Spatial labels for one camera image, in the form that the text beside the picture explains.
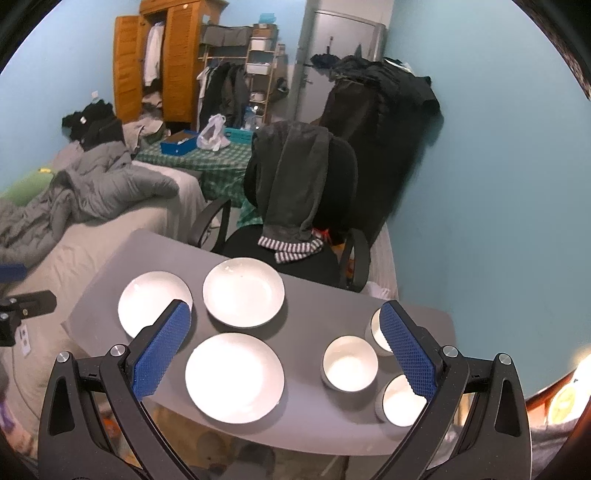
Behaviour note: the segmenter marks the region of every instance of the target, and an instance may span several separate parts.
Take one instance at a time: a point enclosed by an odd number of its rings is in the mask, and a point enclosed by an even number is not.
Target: white sheet
[[[0,359],[10,377],[9,408],[33,435],[38,432],[43,398],[57,354],[70,351],[76,356],[86,356],[70,340],[61,323],[68,318],[94,275],[128,235],[139,228],[186,241],[198,213],[205,207],[196,178],[171,168],[134,163],[173,178],[180,188],[179,195],[168,200],[147,200],[110,222],[72,225],[27,279],[9,291],[16,295],[50,289],[57,297],[54,313],[25,320],[31,344],[27,357],[23,357],[19,344],[12,349],[0,349]]]

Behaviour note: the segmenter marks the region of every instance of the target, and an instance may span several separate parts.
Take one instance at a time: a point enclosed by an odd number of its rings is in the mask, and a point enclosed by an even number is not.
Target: green checkered tablecloth
[[[164,155],[160,142],[142,150],[136,160],[171,168],[187,168],[202,172],[200,184],[204,197],[215,200],[229,197],[232,206],[241,208],[238,226],[262,223],[254,207],[244,196],[244,174],[251,159],[250,144],[231,143],[218,152],[195,149],[181,157]]]

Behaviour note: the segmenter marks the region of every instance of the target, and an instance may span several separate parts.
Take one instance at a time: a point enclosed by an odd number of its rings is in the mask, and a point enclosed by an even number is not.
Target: metal screw
[[[70,359],[70,352],[62,352],[57,354],[57,363],[65,364]]]
[[[511,365],[511,357],[506,353],[502,353],[499,355],[499,362],[504,365]]]
[[[445,347],[443,347],[443,355],[451,357],[451,358],[455,358],[457,357],[458,351],[457,348],[451,345],[446,345]]]
[[[111,349],[111,355],[113,356],[121,356],[125,353],[125,345],[115,345]]]

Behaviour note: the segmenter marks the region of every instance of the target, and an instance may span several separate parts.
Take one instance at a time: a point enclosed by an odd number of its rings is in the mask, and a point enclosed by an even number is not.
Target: white plastic bag
[[[225,123],[226,117],[220,113],[209,117],[207,126],[197,137],[197,146],[203,150],[213,150],[214,152],[227,147],[230,141],[223,134]]]

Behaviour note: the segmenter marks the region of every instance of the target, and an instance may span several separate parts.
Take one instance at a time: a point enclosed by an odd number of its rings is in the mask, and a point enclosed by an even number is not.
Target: blue gripper pad
[[[181,302],[135,363],[132,389],[138,400],[156,392],[190,326],[191,310]]]
[[[430,401],[437,390],[435,366],[389,303],[379,312],[379,327],[413,392]]]
[[[22,264],[0,264],[0,283],[11,283],[24,280],[27,277],[27,268]]]

